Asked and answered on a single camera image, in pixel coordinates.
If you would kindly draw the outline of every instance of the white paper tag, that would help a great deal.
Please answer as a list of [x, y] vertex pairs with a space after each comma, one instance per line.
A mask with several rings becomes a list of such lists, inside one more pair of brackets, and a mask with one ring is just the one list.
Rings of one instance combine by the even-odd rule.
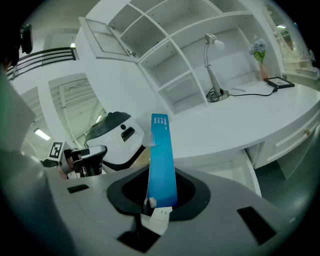
[[155, 208], [151, 215], [151, 218], [164, 221], [168, 216], [170, 216], [171, 212], [172, 207]]
[[152, 232], [158, 234], [159, 236], [162, 236], [168, 228], [169, 216], [164, 220], [159, 220], [159, 219], [155, 219], [150, 216], [141, 214], [141, 224], [148, 230], [151, 230]]

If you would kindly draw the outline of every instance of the gray floor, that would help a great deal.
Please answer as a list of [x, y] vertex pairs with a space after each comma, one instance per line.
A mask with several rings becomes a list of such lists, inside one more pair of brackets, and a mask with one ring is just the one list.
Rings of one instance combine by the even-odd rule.
[[320, 128], [301, 164], [287, 180], [276, 161], [255, 170], [262, 197], [275, 205], [289, 220], [304, 213], [319, 185], [319, 133]]

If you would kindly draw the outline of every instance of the ceiling light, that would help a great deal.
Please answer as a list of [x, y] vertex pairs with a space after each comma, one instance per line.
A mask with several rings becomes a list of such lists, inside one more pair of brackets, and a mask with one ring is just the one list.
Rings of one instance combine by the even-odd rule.
[[34, 130], [34, 133], [36, 135], [38, 135], [39, 137], [41, 137], [42, 139], [48, 141], [50, 140], [50, 137], [48, 135], [46, 135], [42, 130], [40, 130], [39, 128], [38, 129], [35, 129]]
[[95, 121], [95, 123], [98, 123], [102, 115], [99, 115], [98, 119]]

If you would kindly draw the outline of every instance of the black railing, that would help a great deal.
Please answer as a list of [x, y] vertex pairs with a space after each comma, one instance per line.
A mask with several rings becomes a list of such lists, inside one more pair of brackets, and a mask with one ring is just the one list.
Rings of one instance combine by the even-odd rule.
[[36, 68], [40, 68], [52, 63], [75, 61], [76, 49], [71, 47], [53, 48], [48, 50], [30, 53], [19, 59], [18, 64], [8, 69], [6, 73], [9, 80], [14, 80], [18, 76]]

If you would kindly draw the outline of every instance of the flower vase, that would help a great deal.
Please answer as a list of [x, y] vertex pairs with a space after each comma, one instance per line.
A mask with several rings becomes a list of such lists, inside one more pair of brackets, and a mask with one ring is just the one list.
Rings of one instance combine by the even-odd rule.
[[263, 65], [262, 63], [259, 63], [259, 66], [260, 66], [261, 80], [263, 81], [263, 80], [269, 78], [268, 71], [267, 71], [265, 65]]

